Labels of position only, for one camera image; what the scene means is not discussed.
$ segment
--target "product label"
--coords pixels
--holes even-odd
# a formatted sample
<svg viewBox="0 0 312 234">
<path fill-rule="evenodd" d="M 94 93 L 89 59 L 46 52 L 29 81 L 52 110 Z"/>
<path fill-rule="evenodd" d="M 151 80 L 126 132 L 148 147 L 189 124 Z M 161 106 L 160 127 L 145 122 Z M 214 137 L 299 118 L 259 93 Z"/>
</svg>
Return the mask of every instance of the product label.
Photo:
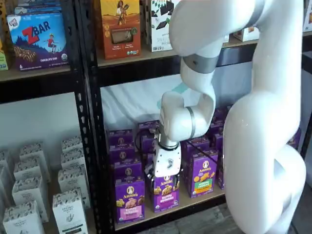
<svg viewBox="0 0 312 234">
<path fill-rule="evenodd" d="M 176 198 L 176 192 L 172 192 L 165 196 L 158 196 L 156 198 L 156 209 L 163 209 L 168 208 L 170 206 L 173 206 L 175 204 L 178 204 L 178 200 Z"/>
<path fill-rule="evenodd" d="M 120 209 L 120 221 L 142 217 L 142 206 Z"/>
<path fill-rule="evenodd" d="M 213 179 L 207 179 L 203 182 L 197 182 L 195 183 L 194 192 L 196 194 L 200 194 L 206 191 L 209 191 L 213 186 Z"/>
</svg>

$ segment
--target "purple snack box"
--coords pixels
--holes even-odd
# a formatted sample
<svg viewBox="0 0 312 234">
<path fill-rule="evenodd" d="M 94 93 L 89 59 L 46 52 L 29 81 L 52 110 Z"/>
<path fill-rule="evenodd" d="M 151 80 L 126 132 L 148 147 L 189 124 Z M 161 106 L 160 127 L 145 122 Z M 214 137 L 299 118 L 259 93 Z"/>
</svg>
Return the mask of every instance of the purple snack box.
<svg viewBox="0 0 312 234">
<path fill-rule="evenodd" d="M 148 153 L 154 151 L 154 146 L 157 142 L 157 140 L 154 138 L 154 134 L 150 133 L 148 130 L 150 129 L 156 129 L 159 127 L 160 122 L 159 120 L 154 121 L 148 121 L 144 123 L 140 123 L 138 125 L 139 131 L 143 131 L 141 134 L 141 149 L 143 153 Z"/>
<path fill-rule="evenodd" d="M 134 159 L 136 157 L 134 144 L 111 145 L 109 148 L 111 163 Z"/>
<path fill-rule="evenodd" d="M 127 159 L 114 163 L 114 176 L 120 177 L 137 177 L 142 175 L 142 163 L 139 158 Z"/>
<path fill-rule="evenodd" d="M 179 176 L 153 177 L 150 183 L 150 195 L 154 212 L 158 213 L 179 205 Z"/>
<path fill-rule="evenodd" d="M 215 161 L 218 160 L 218 150 L 205 151 Z M 197 197 L 211 193 L 214 189 L 216 163 L 209 157 L 199 153 L 191 158 L 188 172 L 187 188 L 190 197 Z"/>
<path fill-rule="evenodd" d="M 207 151 L 210 148 L 210 141 L 205 135 L 190 139 L 189 141 L 194 146 L 200 148 L 202 151 Z M 188 176 L 188 169 L 190 166 L 190 159 L 193 155 L 198 154 L 199 151 L 196 150 L 192 145 L 190 145 L 186 141 L 183 141 L 181 143 L 181 151 L 182 151 L 181 165 L 183 168 L 183 179 L 184 181 L 186 181 Z"/>
<path fill-rule="evenodd" d="M 219 152 L 223 151 L 223 130 L 213 135 L 211 147 Z"/>
<path fill-rule="evenodd" d="M 223 176 L 223 170 L 219 169 L 217 173 L 217 178 L 218 178 L 218 184 L 220 189 L 224 189 L 224 176 Z"/>
<path fill-rule="evenodd" d="M 211 122 L 210 127 L 208 129 L 207 135 L 209 138 L 212 138 L 214 134 L 223 131 L 224 121 L 217 120 L 215 122 Z"/>
<path fill-rule="evenodd" d="M 116 179 L 115 198 L 118 223 L 144 219 L 145 188 L 142 176 Z"/>
<path fill-rule="evenodd" d="M 110 145 L 129 144 L 133 142 L 131 129 L 110 131 L 108 134 Z"/>
<path fill-rule="evenodd" d="M 288 141 L 287 144 L 294 147 L 297 150 L 299 146 L 300 137 L 301 137 L 301 129 L 298 128 L 295 135 Z"/>
</svg>

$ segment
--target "black cable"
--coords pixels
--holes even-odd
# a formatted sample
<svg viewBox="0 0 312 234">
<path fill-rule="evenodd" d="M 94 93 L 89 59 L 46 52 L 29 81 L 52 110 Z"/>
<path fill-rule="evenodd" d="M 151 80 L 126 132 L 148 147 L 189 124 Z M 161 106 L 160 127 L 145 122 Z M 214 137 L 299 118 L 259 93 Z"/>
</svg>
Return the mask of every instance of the black cable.
<svg viewBox="0 0 312 234">
<path fill-rule="evenodd" d="M 203 152 L 200 148 L 194 146 L 190 141 L 186 141 L 188 144 L 190 144 L 192 147 L 194 147 L 195 149 L 197 149 L 198 151 L 200 151 L 203 155 L 207 156 L 208 158 L 210 158 L 216 165 L 218 165 L 218 162 L 215 161 L 210 155 L 206 154 L 205 152 Z"/>
</svg>

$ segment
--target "annie's logo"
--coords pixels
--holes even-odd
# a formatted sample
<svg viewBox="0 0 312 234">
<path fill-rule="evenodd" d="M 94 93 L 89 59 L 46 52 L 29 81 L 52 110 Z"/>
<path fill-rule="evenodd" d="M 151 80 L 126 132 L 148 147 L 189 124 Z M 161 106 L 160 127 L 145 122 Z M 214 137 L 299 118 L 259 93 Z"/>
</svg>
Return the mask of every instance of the annie's logo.
<svg viewBox="0 0 312 234">
<path fill-rule="evenodd" d="M 127 194 L 128 195 L 123 196 L 123 199 L 134 197 L 134 196 L 138 196 L 137 193 L 135 193 L 134 187 L 132 187 L 132 186 L 129 186 L 127 188 Z"/>
<path fill-rule="evenodd" d="M 173 182 L 173 180 L 170 179 L 170 176 L 165 176 L 165 177 L 164 177 L 164 180 L 165 180 L 164 182 L 161 182 L 161 184 L 160 184 L 161 186 L 162 186 L 162 185 L 165 185 L 165 184 L 170 184 L 170 183 Z"/>
<path fill-rule="evenodd" d="M 209 161 L 208 160 L 204 161 L 203 168 L 204 169 L 200 170 L 199 172 L 206 172 L 206 171 L 210 171 L 211 170 L 211 167 L 209 167 Z"/>
<path fill-rule="evenodd" d="M 125 171 L 127 176 L 131 176 L 132 175 L 132 169 L 130 167 L 128 167 Z"/>
<path fill-rule="evenodd" d="M 124 139 L 123 139 L 122 137 L 120 137 L 120 138 L 118 139 L 118 144 L 121 145 L 121 144 L 123 144 L 123 143 L 125 143 L 125 141 L 124 141 Z"/>
<path fill-rule="evenodd" d="M 121 159 L 125 159 L 126 158 L 126 156 L 127 156 L 127 154 L 126 154 L 126 152 L 120 152 L 120 154 L 119 154 L 119 157 L 121 158 Z"/>
</svg>

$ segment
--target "white wall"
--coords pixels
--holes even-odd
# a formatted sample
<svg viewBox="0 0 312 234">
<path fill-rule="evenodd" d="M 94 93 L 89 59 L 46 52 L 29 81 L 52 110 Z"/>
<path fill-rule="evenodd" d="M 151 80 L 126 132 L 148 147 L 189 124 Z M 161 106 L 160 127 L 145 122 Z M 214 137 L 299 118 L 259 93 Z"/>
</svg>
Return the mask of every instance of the white wall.
<svg viewBox="0 0 312 234">
<path fill-rule="evenodd" d="M 74 93 L 0 105 L 0 147 L 15 160 L 19 147 L 43 140 L 52 168 L 60 166 L 61 141 L 79 134 Z"/>
</svg>

